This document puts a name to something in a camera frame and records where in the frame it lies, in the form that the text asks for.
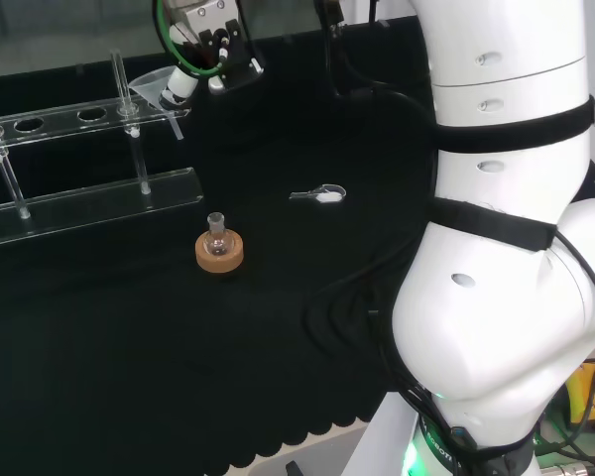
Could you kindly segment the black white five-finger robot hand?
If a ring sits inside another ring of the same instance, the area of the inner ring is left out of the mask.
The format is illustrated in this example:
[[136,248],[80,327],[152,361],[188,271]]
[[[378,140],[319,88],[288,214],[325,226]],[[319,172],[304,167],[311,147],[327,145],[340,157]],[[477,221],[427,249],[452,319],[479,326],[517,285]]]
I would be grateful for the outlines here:
[[183,109],[200,81],[215,76],[215,73],[201,74],[200,71],[221,69],[226,57],[219,55],[223,44],[210,30],[198,33],[184,22],[176,22],[168,33],[169,39],[164,40],[164,44],[176,66],[159,101],[164,109]]

